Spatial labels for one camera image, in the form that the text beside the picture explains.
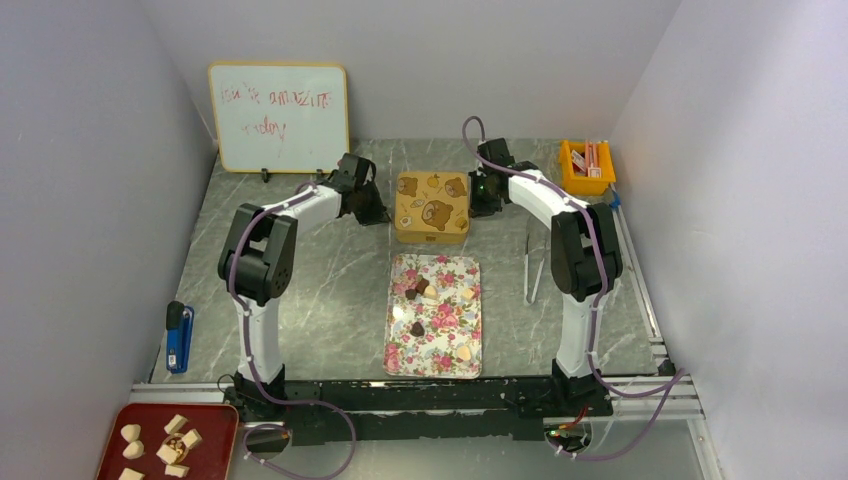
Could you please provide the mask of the silver tin lid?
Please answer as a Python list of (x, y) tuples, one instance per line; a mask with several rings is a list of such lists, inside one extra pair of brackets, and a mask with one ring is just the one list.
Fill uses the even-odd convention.
[(405, 171), (395, 183), (396, 232), (400, 235), (461, 241), (470, 230), (468, 174)]

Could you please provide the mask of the metal tongs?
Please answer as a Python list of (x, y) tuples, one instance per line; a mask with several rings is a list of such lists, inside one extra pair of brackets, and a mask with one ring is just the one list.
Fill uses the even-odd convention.
[(549, 251), (549, 233), (545, 225), (530, 216), (525, 226), (524, 237), (524, 282), (523, 302), (525, 306), (535, 303), (545, 273)]

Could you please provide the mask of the gold chocolate tin box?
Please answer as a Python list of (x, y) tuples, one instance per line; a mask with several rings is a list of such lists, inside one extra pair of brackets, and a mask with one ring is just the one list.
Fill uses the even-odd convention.
[(404, 244), (461, 244), (467, 236), (467, 231), (417, 231), (396, 230), (396, 238)]

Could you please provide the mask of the floral rectangular tray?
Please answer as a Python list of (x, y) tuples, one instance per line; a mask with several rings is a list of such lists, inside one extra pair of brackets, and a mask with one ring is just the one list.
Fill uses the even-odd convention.
[[(438, 291), (431, 300), (419, 295), (405, 297), (426, 278)], [(475, 290), (475, 298), (464, 301), (462, 292)], [(384, 335), (383, 368), (397, 377), (432, 379), (476, 379), (483, 367), (483, 320), (481, 267), (470, 256), (398, 254), (390, 270), (387, 322)], [(410, 327), (421, 322), (423, 337), (413, 337)], [(456, 350), (468, 346), (472, 357), (463, 362)]]

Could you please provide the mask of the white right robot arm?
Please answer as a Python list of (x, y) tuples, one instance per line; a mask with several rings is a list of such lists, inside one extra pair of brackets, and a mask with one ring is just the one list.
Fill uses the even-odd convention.
[(553, 408), (576, 413), (588, 395), (603, 392), (596, 368), (597, 341), (604, 296), (623, 271), (611, 208), (589, 204), (567, 194), (530, 162), (517, 162), (504, 139), (464, 146), (477, 159), (468, 173), (470, 212), (491, 216), (505, 204), (515, 204), (549, 232), (549, 270), (563, 295), (560, 345), (553, 361), (549, 389)]

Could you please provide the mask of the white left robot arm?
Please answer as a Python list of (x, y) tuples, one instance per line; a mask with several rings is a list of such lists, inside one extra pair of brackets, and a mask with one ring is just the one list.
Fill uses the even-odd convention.
[(218, 275), (239, 320), (241, 355), (234, 388), (258, 418), (278, 417), (289, 399), (279, 345), (279, 299), (294, 277), (300, 235), (345, 215), (371, 226), (389, 221), (373, 161), (344, 154), (336, 169), (282, 201), (245, 203), (233, 217)]

